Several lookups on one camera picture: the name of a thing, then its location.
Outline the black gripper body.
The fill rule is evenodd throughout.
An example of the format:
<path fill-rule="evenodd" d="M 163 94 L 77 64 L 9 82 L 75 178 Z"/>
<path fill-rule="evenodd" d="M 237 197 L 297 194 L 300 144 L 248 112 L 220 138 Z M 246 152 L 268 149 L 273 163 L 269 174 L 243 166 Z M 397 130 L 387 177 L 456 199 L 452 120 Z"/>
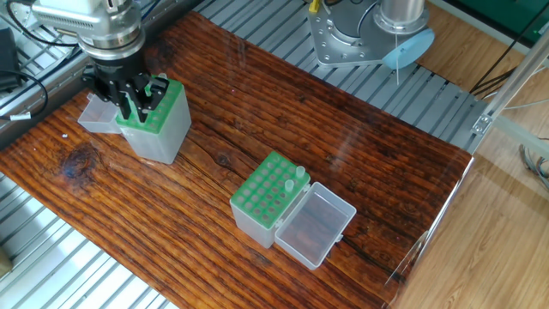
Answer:
<path fill-rule="evenodd" d="M 129 57 L 115 60 L 91 58 L 91 64 L 83 71 L 83 81 L 101 97 L 112 97 L 111 82 L 122 90 L 129 84 L 134 90 L 142 91 L 149 83 L 145 52 L 140 49 Z"/>

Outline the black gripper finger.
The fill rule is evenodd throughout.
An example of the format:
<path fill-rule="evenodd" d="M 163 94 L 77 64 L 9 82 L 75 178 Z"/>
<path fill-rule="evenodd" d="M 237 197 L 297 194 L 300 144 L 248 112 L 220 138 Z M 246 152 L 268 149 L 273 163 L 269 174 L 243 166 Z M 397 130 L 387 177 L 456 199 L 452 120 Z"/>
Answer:
<path fill-rule="evenodd" d="M 165 77 L 148 76 L 146 86 L 146 96 L 149 100 L 162 100 L 169 87 L 169 80 Z"/>
<path fill-rule="evenodd" d="M 117 90 L 118 107 L 124 120 L 129 120 L 130 116 L 136 116 L 141 123 L 147 119 L 144 112 L 150 105 L 150 101 L 144 90 L 139 91 L 133 88 L 129 90 Z"/>

